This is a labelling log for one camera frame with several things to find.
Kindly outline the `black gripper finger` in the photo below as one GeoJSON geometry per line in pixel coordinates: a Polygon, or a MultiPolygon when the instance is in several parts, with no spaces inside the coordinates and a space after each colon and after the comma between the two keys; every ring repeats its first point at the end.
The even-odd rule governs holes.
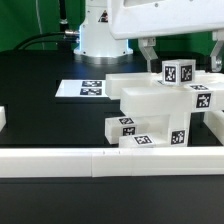
{"type": "Polygon", "coordinates": [[[151,62],[158,58],[154,47],[156,46],[155,37],[146,37],[138,39],[138,47],[147,62],[147,71],[152,71],[151,62]]]}
{"type": "Polygon", "coordinates": [[[224,29],[214,31],[212,39],[216,42],[211,54],[211,70],[220,72],[222,69],[222,56],[224,55],[224,29]]]}

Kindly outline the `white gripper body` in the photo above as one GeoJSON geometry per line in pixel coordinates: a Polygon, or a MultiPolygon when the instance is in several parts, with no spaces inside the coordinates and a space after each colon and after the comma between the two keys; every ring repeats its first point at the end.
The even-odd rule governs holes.
{"type": "Polygon", "coordinates": [[[107,0],[115,39],[137,39],[224,28],[224,0],[107,0]]]}

